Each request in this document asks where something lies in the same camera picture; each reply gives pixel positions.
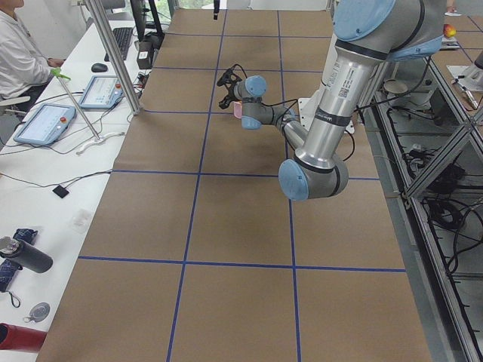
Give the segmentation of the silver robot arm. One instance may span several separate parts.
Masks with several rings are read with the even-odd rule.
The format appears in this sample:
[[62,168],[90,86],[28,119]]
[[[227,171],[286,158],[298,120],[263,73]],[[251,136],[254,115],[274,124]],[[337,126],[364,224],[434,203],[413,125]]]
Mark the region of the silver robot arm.
[[336,150],[374,68],[381,63],[413,60],[436,53],[442,43],[444,1],[342,1],[335,9],[333,34],[337,54],[325,87],[317,96],[309,128],[288,108],[268,106],[266,81],[245,79],[227,69],[217,80],[227,95],[219,107],[241,102],[241,125],[257,130],[277,127],[294,149],[278,170],[285,196],[293,201],[329,198],[341,193],[349,178]]

